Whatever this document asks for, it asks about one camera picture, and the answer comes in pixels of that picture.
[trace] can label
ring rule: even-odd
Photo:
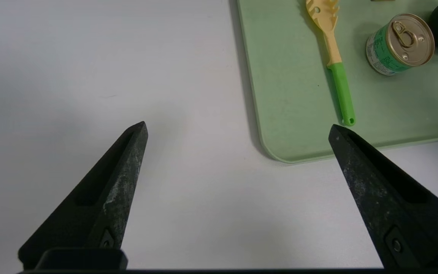
[[[405,64],[400,63],[393,57],[393,53],[388,47],[386,40],[386,32],[388,26],[379,29],[366,42],[366,56],[371,66],[379,73],[391,76],[411,68]]]

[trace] pasta server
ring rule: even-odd
[[[332,71],[334,82],[339,99],[343,123],[346,126],[353,126],[356,123],[354,108],[352,105],[351,94],[349,92],[348,78],[346,70],[342,64],[341,54],[337,48],[334,29],[337,24],[339,7],[338,0],[306,0],[306,8],[315,24],[324,33],[325,45],[329,52],[330,61],[327,68]]]

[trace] can lid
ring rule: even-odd
[[[435,51],[435,42],[429,26],[414,14],[395,16],[389,23],[386,36],[394,56],[408,66],[425,64]]]

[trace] screw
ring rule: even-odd
[[[400,243],[400,241],[398,241],[398,239],[393,239],[393,242],[391,244],[393,245],[394,251],[401,253],[403,248],[402,248],[402,244]]]

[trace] green label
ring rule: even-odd
[[[388,48],[388,43],[386,41],[386,32],[388,31],[389,25],[390,24],[387,24],[376,33],[373,45],[374,51],[376,53],[376,57],[379,59],[379,62],[383,66],[394,72],[402,72],[411,67],[398,62],[398,60],[393,57],[393,54]]]

